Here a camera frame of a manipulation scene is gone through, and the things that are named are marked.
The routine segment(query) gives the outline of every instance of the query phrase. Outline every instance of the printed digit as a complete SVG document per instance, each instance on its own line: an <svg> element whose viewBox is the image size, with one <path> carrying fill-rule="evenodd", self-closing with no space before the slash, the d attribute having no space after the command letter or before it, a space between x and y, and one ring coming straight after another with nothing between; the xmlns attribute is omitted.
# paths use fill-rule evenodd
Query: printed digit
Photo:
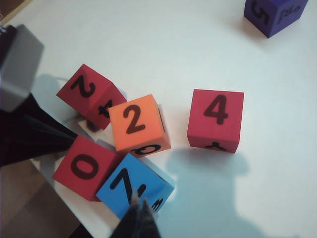
<svg viewBox="0 0 317 238"><path fill-rule="evenodd" d="M221 147L218 142L213 142L212 145L205 146L205 148L207 149L218 148L220 150L224 150L224 151L226 150L225 148Z"/></svg>
<svg viewBox="0 0 317 238"><path fill-rule="evenodd" d="M224 119L228 118L226 110L227 98L224 95L218 95L209 107L205 110L204 115L207 117L217 118L217 124L222 125ZM214 112L214 108L219 104L218 112Z"/></svg>
<svg viewBox="0 0 317 238"><path fill-rule="evenodd" d="M109 112L108 112L108 108L112 107L112 100L110 99L106 105L104 106L99 106L98 110L99 110L99 115L104 115L106 118L110 118Z"/></svg>
<svg viewBox="0 0 317 238"><path fill-rule="evenodd" d="M253 1L252 2L252 13L254 14L254 16L256 16L258 19L261 19L262 16L264 16L264 24L268 25L268 21L269 21L269 15L266 11L264 11L264 9L262 7L260 7L260 11L257 12L256 11L256 5L258 5L257 1Z"/></svg>
<svg viewBox="0 0 317 238"><path fill-rule="evenodd" d="M74 89L77 85L79 85L79 91L80 95L83 96L84 98L89 98L93 93L95 92L96 86L94 83L90 83L89 87L90 90L86 91L85 90L85 84L84 84L84 76L80 75L77 80L70 86L70 89Z"/></svg>
<svg viewBox="0 0 317 238"><path fill-rule="evenodd" d="M127 134L132 134L132 133L138 132L140 130L144 130L145 129L145 125L144 124L136 125L137 122L138 122L138 119L140 117L140 114L141 114L140 107L138 105L130 105L130 106L128 106L123 112L123 117L124 118L128 118L130 111L134 111L134 116L133 116L133 118L131 120L131 123L130 123L129 127L127 128Z"/></svg>
<svg viewBox="0 0 317 238"><path fill-rule="evenodd" d="M159 206L162 204L162 202L163 202L163 198L161 200L160 199L156 200L155 203L152 205L153 210L157 211Z"/></svg>
<svg viewBox="0 0 317 238"><path fill-rule="evenodd" d="M81 169L79 169L77 167L77 163L79 161L84 161L84 162L90 164L93 167L93 170L90 173L82 171ZM99 169L98 162L93 157L91 157L89 155L85 155L85 154L77 155L74 158L74 160L71 162L70 167L76 176L78 176L81 179L86 179L86 180L92 179L94 176L96 176L96 174L98 173L98 169Z"/></svg>
<svg viewBox="0 0 317 238"><path fill-rule="evenodd" d="M114 190L121 180L123 180L123 182L124 182L124 187L125 187L125 191L127 194L127 198L128 198L129 204L131 204L132 186L131 186L128 170L126 168L121 169L121 171L118 173L118 175L114 178L114 180L110 184L110 189ZM145 184L142 184L138 188L138 196L139 197L141 197L141 195L143 194L143 192L145 191L146 188L147 187Z"/></svg>
<svg viewBox="0 0 317 238"><path fill-rule="evenodd" d="M153 150L147 151L147 152L143 152L144 150L146 150L149 147L153 147ZM131 151L134 151L134 153L136 153L137 155L146 155L146 154L150 154L150 153L156 152L160 148L161 148L160 145L147 145L147 146L143 146L143 147L141 147L139 149L134 149L134 150L131 150Z"/></svg>

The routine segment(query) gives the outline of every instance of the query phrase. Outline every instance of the blue foam cube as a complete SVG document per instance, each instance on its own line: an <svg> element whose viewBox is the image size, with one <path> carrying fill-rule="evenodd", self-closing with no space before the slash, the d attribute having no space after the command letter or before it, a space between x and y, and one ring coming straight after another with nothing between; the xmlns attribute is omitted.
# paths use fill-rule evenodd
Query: blue foam cube
<svg viewBox="0 0 317 238"><path fill-rule="evenodd" d="M132 191L138 191L141 204L147 199L158 211L166 202L174 187L131 154L122 160L97 193L103 203L122 218L131 202Z"/></svg>

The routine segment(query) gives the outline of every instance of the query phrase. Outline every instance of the gray object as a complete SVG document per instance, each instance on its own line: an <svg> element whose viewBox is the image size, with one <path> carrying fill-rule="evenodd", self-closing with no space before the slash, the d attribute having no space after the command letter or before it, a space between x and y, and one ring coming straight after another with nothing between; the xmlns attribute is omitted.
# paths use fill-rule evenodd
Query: gray object
<svg viewBox="0 0 317 238"><path fill-rule="evenodd" d="M9 49L1 49L6 52L0 64L0 109L10 113L29 96L44 45L24 25L16 27L14 38L9 27L0 36L12 41Z"/></svg>

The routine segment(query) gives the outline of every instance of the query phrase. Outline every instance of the blue cube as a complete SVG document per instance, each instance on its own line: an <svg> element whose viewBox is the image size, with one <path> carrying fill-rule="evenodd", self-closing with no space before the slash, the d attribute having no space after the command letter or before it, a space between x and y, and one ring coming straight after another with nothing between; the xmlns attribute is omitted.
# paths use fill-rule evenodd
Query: blue cube
<svg viewBox="0 0 317 238"><path fill-rule="evenodd" d="M141 203L146 198L149 205L158 211L174 187L128 154L100 188L97 198L121 219L130 206L134 190L138 192Z"/></svg>
<svg viewBox="0 0 317 238"><path fill-rule="evenodd" d="M244 16L268 38L298 20L308 0L246 0Z"/></svg>

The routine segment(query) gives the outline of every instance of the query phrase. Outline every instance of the number cube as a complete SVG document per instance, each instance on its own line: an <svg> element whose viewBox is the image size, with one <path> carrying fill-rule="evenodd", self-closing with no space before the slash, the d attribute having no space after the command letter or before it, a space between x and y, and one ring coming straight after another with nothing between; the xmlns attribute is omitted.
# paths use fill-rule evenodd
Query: number cube
<svg viewBox="0 0 317 238"><path fill-rule="evenodd" d="M234 153L240 141L244 93L195 89L187 138L190 146Z"/></svg>
<svg viewBox="0 0 317 238"><path fill-rule="evenodd" d="M85 64L57 96L102 129L110 123L108 108L127 101L110 80Z"/></svg>
<svg viewBox="0 0 317 238"><path fill-rule="evenodd" d="M158 211L166 202L174 187L131 154L122 160L97 193L97 197L122 218L131 203L133 191L137 191L141 204L147 199Z"/></svg>
<svg viewBox="0 0 317 238"><path fill-rule="evenodd" d="M170 148L166 127L152 95L109 108L118 153L142 157Z"/></svg>
<svg viewBox="0 0 317 238"><path fill-rule="evenodd" d="M298 20L308 0L246 0L244 16L268 38Z"/></svg>
<svg viewBox="0 0 317 238"><path fill-rule="evenodd" d="M53 178L89 201L99 201L96 193L122 157L78 135Z"/></svg>

